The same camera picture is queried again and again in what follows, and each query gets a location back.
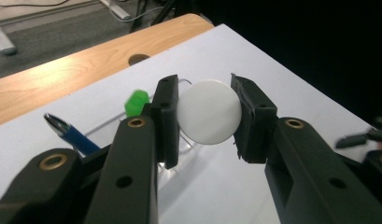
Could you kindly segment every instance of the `white ball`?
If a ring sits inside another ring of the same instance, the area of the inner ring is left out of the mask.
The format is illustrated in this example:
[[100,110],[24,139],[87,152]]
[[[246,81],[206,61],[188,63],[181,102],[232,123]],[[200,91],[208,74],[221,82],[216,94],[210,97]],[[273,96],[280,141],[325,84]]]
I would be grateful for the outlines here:
[[180,129],[194,142],[215,145],[230,138],[241,120],[241,105],[231,87],[217,80],[193,84],[178,99]]

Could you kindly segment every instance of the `pen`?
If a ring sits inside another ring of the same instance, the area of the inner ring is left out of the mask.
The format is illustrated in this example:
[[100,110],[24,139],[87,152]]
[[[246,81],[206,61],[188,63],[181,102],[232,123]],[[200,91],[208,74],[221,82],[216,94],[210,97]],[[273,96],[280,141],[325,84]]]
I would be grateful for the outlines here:
[[71,124],[57,118],[49,113],[44,118],[53,131],[55,131],[65,142],[74,149],[79,150],[83,155],[88,156],[100,149],[94,142],[78,131]]

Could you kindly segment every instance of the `gray carpet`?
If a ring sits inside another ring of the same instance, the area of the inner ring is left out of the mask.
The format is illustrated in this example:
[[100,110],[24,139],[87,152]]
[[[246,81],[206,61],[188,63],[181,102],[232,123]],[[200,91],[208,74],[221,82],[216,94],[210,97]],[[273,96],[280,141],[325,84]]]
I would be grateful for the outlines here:
[[[123,4],[126,4],[124,8],[129,14],[136,14],[137,1],[118,3],[120,6]],[[149,1],[147,10],[155,7],[159,5]],[[159,9],[153,10],[142,17],[134,30],[131,29],[133,21],[117,21],[104,7],[92,13],[8,34],[18,52],[11,56],[0,53],[0,78],[149,27],[159,12]]]

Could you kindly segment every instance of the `cable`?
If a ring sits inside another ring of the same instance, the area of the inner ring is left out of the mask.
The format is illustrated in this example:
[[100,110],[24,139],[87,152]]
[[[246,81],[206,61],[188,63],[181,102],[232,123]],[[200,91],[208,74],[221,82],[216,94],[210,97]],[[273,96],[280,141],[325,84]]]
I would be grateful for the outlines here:
[[62,5],[68,1],[69,0],[63,0],[63,2],[60,2],[60,3],[47,4],[47,5],[14,4],[14,5],[0,5],[0,7],[57,7],[57,6]]
[[163,7],[155,7],[155,8],[153,8],[153,9],[151,9],[151,10],[148,10],[148,11],[144,12],[143,14],[141,14],[141,15],[139,15],[139,16],[137,16],[137,17],[131,18],[131,19],[129,19],[129,20],[122,20],[122,19],[118,18],[117,15],[115,15],[115,13],[112,11],[112,8],[110,7],[110,4],[109,4],[109,12],[111,13],[111,15],[112,15],[117,21],[123,21],[123,22],[135,21],[136,19],[145,16],[146,14],[150,13],[151,11],[154,11],[154,10],[157,10],[157,9],[161,9],[161,8],[163,8]]

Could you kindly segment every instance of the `wooden desk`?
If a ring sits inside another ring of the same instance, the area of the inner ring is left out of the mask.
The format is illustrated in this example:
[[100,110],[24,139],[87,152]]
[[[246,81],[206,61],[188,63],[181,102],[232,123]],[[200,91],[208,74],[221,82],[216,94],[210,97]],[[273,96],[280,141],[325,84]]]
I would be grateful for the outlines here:
[[153,56],[213,27],[188,14],[0,78],[0,124],[129,67],[135,54]]

